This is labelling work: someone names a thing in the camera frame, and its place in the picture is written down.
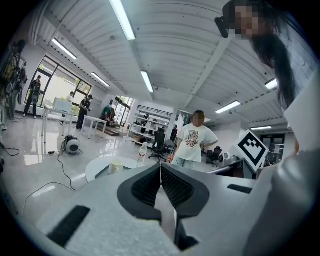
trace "box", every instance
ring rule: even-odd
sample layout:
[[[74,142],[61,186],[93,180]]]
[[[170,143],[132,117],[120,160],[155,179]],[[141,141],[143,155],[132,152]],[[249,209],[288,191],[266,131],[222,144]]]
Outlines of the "box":
[[[134,136],[133,136],[133,139],[134,139],[136,142],[140,142],[141,137],[138,136],[138,135],[134,135]]]

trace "window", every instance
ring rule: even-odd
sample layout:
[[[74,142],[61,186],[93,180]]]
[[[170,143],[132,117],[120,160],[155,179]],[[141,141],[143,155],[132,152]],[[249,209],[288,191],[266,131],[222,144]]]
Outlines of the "window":
[[[71,112],[75,116],[79,115],[79,105],[88,96],[91,85],[85,83],[48,57],[43,58],[32,81],[37,79],[38,76],[41,76],[41,92],[37,103],[38,107],[44,107],[45,105],[52,106],[55,98],[66,99],[70,92],[74,92]],[[30,90],[26,95],[25,103],[27,103],[29,95]]]
[[[125,126],[133,101],[133,98],[117,96],[112,104],[112,107],[115,109],[114,121],[121,126]]]
[[[66,99],[70,92],[76,90],[79,82],[79,78],[59,66],[46,89],[42,107],[53,106],[55,98]]]

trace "white table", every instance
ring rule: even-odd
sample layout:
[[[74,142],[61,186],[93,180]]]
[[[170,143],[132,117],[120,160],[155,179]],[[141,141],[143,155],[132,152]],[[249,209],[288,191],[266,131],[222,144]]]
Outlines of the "white table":
[[[70,119],[62,117],[62,116],[57,116],[57,115],[53,115],[53,114],[49,114],[49,113],[58,113],[58,114],[62,114],[65,116],[70,116]],[[43,142],[46,143],[46,133],[47,133],[47,121],[48,119],[50,120],[58,120],[63,122],[63,133],[62,136],[64,136],[65,133],[65,123],[69,123],[69,129],[68,129],[68,134],[70,134],[70,130],[71,130],[71,124],[72,124],[72,117],[74,116],[74,114],[72,113],[67,113],[61,110],[57,110],[55,109],[53,106],[49,106],[49,105],[44,105],[44,114],[43,114],[43,121],[42,121],[42,132],[41,135],[44,136],[43,137]]]
[[[123,162],[123,166],[134,169],[137,168],[137,160],[121,156],[105,156],[92,160],[85,168],[85,178],[88,182],[92,182],[96,179],[96,175],[99,174],[104,168],[110,165],[111,161],[118,159]]]
[[[84,120],[83,120],[83,124],[82,124],[82,128],[81,128],[81,134],[83,134],[83,132],[84,132],[84,127],[85,127],[86,119],[91,120],[91,124],[90,124],[90,128],[89,128],[89,133],[88,133],[88,139],[90,139],[91,129],[92,129],[93,125],[94,125],[94,122],[96,122],[96,124],[95,124],[95,130],[94,130],[94,135],[96,135],[96,133],[97,133],[97,128],[98,128],[98,124],[99,124],[99,123],[103,123],[103,124],[104,124],[102,134],[105,134],[105,130],[106,130],[106,126],[107,126],[107,121],[103,121],[103,120],[101,120],[101,119],[99,119],[99,118],[96,118],[96,117],[93,117],[93,116],[87,116],[87,115],[84,116]]]

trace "glossy white floor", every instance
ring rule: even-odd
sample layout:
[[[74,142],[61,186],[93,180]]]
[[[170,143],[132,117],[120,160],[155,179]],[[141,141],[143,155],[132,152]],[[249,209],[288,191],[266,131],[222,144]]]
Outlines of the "glossy white floor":
[[[70,181],[63,174],[62,165],[56,157],[48,155],[49,151],[58,151],[64,139],[62,126],[57,121],[48,121],[46,143],[43,143],[41,136],[42,120],[32,117],[23,118],[16,115],[22,121],[6,120],[7,130],[2,133],[2,141],[6,148],[17,148],[20,154],[9,156],[0,149],[0,155],[5,159],[4,173],[2,178],[7,186],[10,195],[15,202],[19,214],[22,214],[25,199],[32,192],[38,190],[46,183],[57,182],[70,186]],[[112,137],[97,131],[98,135],[92,135],[88,139],[85,129],[83,135],[73,127],[71,134],[78,137],[81,142],[83,154],[71,155],[64,153],[59,159],[64,164],[66,174],[72,180],[72,186],[79,190],[87,184],[86,166],[95,158],[104,156],[122,156],[136,160],[138,158],[139,145],[133,150],[122,147],[122,137]],[[144,164],[154,164],[156,160],[145,159]],[[213,170],[212,165],[197,163],[195,170],[209,172]],[[30,196],[25,204],[24,218],[36,223],[39,218],[53,206],[59,206],[70,198],[74,191],[60,184],[48,184],[39,192]]]

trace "plastic bottle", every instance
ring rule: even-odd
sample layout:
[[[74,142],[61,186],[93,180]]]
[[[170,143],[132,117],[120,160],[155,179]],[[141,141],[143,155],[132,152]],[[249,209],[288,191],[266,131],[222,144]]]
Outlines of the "plastic bottle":
[[[136,161],[136,167],[141,167],[144,165],[144,161],[148,151],[147,145],[148,143],[144,142],[143,146],[140,148],[138,160]]]

